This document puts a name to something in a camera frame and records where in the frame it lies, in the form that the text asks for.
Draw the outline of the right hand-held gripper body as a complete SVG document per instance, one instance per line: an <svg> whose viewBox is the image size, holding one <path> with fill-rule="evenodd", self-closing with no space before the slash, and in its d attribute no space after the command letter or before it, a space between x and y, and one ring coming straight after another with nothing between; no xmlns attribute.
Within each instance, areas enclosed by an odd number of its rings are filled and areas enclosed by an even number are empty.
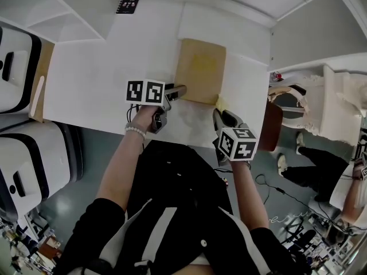
<svg viewBox="0 0 367 275"><path fill-rule="evenodd" d="M219 166L228 162L249 162L257 150L257 136L247 127L223 127L213 144Z"/></svg>

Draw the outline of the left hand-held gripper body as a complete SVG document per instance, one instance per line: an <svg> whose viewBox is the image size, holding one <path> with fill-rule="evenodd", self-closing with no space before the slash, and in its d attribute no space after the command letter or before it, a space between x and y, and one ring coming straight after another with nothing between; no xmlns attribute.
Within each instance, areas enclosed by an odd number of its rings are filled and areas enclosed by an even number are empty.
<svg viewBox="0 0 367 275"><path fill-rule="evenodd" d="M144 79L128 80L125 102L136 105L156 106L152 116L150 132L158 133L167 124L167 113L171 110L170 100L165 92L163 81Z"/></svg>

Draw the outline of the yellow cloth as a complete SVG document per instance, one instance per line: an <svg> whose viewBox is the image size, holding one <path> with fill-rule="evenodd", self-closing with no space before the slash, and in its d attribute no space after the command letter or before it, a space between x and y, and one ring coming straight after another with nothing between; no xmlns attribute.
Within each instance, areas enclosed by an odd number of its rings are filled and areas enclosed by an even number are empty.
<svg viewBox="0 0 367 275"><path fill-rule="evenodd" d="M221 95L218 95L215 107L220 111L220 113L222 113L224 110L229 109L229 104Z"/></svg>

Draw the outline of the brown notebook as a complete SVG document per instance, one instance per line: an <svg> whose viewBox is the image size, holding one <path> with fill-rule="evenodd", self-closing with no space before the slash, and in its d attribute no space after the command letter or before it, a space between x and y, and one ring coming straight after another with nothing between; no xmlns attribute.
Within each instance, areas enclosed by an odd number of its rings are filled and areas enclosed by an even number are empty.
<svg viewBox="0 0 367 275"><path fill-rule="evenodd" d="M182 98L215 105L221 92L226 56L223 46L184 38L174 81L176 85L186 86Z"/></svg>

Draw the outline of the person's left forearm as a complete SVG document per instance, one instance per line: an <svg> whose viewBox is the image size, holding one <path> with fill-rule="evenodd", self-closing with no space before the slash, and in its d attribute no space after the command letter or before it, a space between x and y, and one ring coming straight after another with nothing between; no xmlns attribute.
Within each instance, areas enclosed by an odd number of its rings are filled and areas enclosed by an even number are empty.
<svg viewBox="0 0 367 275"><path fill-rule="evenodd" d="M142 131L128 127L101 180L97 198L108 199L127 209L136 165L144 142Z"/></svg>

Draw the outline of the person's right forearm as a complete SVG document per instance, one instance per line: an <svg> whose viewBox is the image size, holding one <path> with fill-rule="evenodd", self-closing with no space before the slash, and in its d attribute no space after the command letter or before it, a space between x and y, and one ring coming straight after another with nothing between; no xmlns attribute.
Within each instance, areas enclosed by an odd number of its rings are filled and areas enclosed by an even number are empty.
<svg viewBox="0 0 367 275"><path fill-rule="evenodd" d="M240 219L249 230L269 228L269 218L246 162L231 162Z"/></svg>

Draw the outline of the person's left hand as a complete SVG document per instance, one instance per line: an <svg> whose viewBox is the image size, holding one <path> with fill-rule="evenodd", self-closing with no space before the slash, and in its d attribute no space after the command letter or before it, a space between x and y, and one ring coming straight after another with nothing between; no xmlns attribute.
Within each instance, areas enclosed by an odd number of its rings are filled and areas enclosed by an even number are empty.
<svg viewBox="0 0 367 275"><path fill-rule="evenodd" d="M158 109L159 106L141 105L139 111L134 116L132 123L147 132L151 127L153 115Z"/></svg>

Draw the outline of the brown wooden stool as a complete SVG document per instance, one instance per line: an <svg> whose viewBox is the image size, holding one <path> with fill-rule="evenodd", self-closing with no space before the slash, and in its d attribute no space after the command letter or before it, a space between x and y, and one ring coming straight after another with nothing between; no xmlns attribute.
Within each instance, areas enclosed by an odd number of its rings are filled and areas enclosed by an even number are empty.
<svg viewBox="0 0 367 275"><path fill-rule="evenodd" d="M275 150L283 122L283 110L276 104L268 101L264 114L263 126L257 149L272 152Z"/></svg>

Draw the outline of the white desk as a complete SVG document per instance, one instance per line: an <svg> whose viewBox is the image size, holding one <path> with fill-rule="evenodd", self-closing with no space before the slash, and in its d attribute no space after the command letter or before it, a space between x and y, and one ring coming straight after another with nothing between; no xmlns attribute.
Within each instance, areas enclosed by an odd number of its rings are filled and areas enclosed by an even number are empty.
<svg viewBox="0 0 367 275"><path fill-rule="evenodd" d="M132 15L116 15L102 41L54 47L44 118L123 133L127 81L173 83L183 38L226 48L220 96L228 110L260 134L268 93L270 30L227 11L157 0L139 1Z"/></svg>

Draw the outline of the cream ornate chair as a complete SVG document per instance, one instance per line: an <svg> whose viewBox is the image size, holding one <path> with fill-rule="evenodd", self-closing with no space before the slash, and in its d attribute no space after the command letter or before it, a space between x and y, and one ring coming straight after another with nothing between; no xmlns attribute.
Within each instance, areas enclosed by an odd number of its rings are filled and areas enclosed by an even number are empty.
<svg viewBox="0 0 367 275"><path fill-rule="evenodd" d="M309 108L307 105L306 98L298 92L296 89L290 86L278 86L278 87L269 87L268 90L268 100L273 103L275 99L283 94L292 95L297 100L297 107L281 107L280 109L283 112L297 112L302 113L302 116L299 118L289 119L283 117L282 125L288 128L293 129L305 129L306 128L306 118L305 115L308 114Z"/></svg>

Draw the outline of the person in black shirt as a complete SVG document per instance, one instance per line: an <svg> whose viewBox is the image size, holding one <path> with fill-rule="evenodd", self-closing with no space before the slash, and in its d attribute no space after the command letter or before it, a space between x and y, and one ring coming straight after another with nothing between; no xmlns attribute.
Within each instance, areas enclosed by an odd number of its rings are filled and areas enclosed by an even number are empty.
<svg viewBox="0 0 367 275"><path fill-rule="evenodd" d="M126 208L96 198L54 275L304 275L266 227L232 212L214 169L185 145L151 142L138 158Z"/></svg>

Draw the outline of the small black spiral notebook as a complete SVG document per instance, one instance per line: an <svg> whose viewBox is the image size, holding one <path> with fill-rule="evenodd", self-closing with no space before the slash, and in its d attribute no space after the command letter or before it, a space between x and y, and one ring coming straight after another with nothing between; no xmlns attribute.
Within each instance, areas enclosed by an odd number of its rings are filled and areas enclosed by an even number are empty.
<svg viewBox="0 0 367 275"><path fill-rule="evenodd" d="M120 0L116 14L134 14L139 0Z"/></svg>

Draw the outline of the white ornate vanity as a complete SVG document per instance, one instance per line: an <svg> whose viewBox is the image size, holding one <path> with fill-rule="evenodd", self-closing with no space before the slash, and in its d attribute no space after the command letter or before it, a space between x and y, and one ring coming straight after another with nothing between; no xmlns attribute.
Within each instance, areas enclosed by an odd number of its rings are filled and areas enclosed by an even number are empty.
<svg viewBox="0 0 367 275"><path fill-rule="evenodd" d="M366 73L335 72L324 65L282 76L283 81L270 81L270 87L290 86L306 98L306 131L351 146L358 143L362 118L367 115Z"/></svg>

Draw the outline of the cardboard box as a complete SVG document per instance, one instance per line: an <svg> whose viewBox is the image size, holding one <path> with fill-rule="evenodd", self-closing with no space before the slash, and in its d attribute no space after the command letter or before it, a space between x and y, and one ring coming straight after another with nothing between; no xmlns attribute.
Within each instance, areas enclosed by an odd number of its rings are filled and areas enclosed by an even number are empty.
<svg viewBox="0 0 367 275"><path fill-rule="evenodd" d="M32 93L29 104L29 118L44 123L44 98L46 80L48 77L48 71L50 61L53 54L54 44L45 40L42 40L42 48L40 59L37 64L36 73L32 85Z"/></svg>

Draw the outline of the white shelf unit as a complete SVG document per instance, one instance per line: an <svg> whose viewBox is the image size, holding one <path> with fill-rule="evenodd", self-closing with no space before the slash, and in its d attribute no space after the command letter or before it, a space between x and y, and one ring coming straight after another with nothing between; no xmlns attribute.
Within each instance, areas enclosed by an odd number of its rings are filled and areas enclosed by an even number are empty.
<svg viewBox="0 0 367 275"><path fill-rule="evenodd" d="M0 23L52 43L104 40L120 0L0 0Z"/></svg>

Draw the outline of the black office chair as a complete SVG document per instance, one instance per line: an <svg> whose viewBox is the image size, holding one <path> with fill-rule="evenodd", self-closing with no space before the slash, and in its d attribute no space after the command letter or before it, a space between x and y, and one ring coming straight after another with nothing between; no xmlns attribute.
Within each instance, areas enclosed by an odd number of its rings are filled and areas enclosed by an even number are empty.
<svg viewBox="0 0 367 275"><path fill-rule="evenodd" d="M308 230L306 232L302 232L304 230L304 227L299 224L298 227L294 232L291 232L291 227L286 227L285 231L286 233L290 234L288 238L286 238L283 242L281 242L282 245L286 243L292 242L293 244L288 248L289 251L305 251L311 246L311 240L316 236L317 232L315 230Z"/></svg>

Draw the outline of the white black robot machine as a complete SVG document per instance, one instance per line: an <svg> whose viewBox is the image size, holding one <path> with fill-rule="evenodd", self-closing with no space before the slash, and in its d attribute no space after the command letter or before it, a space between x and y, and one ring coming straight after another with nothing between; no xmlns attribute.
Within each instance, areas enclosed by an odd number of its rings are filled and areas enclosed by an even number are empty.
<svg viewBox="0 0 367 275"><path fill-rule="evenodd" d="M41 48L37 36L0 26L0 115L28 107Z"/></svg>
<svg viewBox="0 0 367 275"><path fill-rule="evenodd" d="M0 130L0 217L15 222L83 176L78 129L25 121Z"/></svg>

